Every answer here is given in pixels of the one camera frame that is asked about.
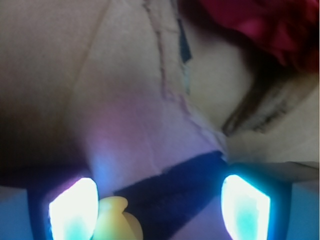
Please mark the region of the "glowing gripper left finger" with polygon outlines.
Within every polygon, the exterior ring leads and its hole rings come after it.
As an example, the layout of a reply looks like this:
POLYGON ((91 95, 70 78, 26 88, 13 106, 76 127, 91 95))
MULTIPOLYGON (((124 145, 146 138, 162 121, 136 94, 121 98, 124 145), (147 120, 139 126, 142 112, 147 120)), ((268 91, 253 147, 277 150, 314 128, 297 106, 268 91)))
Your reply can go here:
POLYGON ((97 185, 82 177, 60 193, 48 206, 54 240, 90 240, 99 209, 97 185))

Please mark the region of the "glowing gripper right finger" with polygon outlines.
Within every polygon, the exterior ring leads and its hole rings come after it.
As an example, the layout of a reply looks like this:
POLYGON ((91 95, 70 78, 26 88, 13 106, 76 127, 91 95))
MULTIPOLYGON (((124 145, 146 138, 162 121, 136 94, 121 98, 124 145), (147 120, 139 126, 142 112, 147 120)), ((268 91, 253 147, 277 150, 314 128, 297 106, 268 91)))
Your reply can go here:
POLYGON ((221 212, 233 240, 266 240, 271 198, 237 174, 227 176, 221 187, 221 212))

